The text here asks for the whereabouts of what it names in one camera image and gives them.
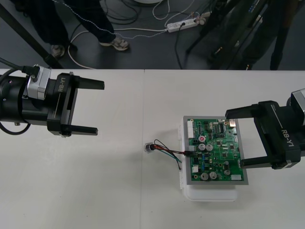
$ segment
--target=robotic arm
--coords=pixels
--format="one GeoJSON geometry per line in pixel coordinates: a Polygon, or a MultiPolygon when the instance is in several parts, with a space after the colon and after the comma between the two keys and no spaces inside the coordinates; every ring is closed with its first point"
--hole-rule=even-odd
{"type": "Polygon", "coordinates": [[[287,106],[265,101],[227,110],[227,119],[254,118],[267,156],[241,160],[243,168],[290,168],[305,156],[305,89],[291,93],[287,106]]]}
{"type": "Polygon", "coordinates": [[[45,125],[54,135],[97,135],[98,129],[71,125],[77,91],[81,89],[104,90],[104,82],[61,73],[56,80],[50,79],[51,70],[40,67],[23,67],[27,76],[9,74],[0,77],[0,121],[28,124],[21,132],[11,132],[2,124],[7,134],[23,134],[30,125],[45,125]]]}

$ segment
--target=green wire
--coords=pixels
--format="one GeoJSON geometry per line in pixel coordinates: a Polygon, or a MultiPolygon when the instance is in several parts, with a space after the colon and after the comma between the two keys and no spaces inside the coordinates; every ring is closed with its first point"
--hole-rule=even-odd
{"type": "Polygon", "coordinates": [[[177,159],[177,158],[174,158],[174,157],[173,157],[172,155],[170,155],[169,153],[167,153],[167,152],[165,152],[165,151],[163,151],[163,150],[160,150],[160,149],[158,149],[158,150],[161,151],[162,153],[165,153],[166,155],[172,157],[172,158],[175,159],[176,161],[182,163],[181,160],[179,160],[179,159],[177,159]]]}

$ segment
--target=shoe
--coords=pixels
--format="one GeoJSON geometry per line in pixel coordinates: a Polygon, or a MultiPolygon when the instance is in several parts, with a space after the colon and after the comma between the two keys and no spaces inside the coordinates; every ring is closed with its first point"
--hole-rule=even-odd
{"type": "Polygon", "coordinates": [[[56,59],[61,58],[65,54],[65,47],[63,45],[52,45],[51,54],[56,59]]]}
{"type": "Polygon", "coordinates": [[[125,51],[129,49],[129,43],[121,38],[114,38],[110,43],[100,43],[101,46],[113,46],[118,51],[125,51]]]}
{"type": "Polygon", "coordinates": [[[250,71],[252,70],[253,68],[253,64],[247,64],[247,63],[241,63],[239,66],[238,66],[238,70],[245,70],[245,71],[250,71]]]}

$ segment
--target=white power strip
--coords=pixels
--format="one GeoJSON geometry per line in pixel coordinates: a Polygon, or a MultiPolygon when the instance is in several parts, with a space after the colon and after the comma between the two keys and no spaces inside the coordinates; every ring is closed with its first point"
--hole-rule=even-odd
{"type": "Polygon", "coordinates": [[[185,29],[195,27],[198,25],[198,23],[194,22],[194,19],[187,19],[184,21],[167,24],[167,26],[166,26],[167,31],[168,32],[178,31],[182,23],[185,23],[185,25],[182,26],[180,30],[185,30],[185,29]]]}

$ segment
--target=green circuit board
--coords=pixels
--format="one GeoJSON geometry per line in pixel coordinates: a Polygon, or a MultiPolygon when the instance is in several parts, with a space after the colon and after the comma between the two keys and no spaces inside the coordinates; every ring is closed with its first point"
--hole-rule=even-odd
{"type": "Polygon", "coordinates": [[[188,119],[193,125],[189,139],[192,181],[243,181],[235,120],[188,119]]]}

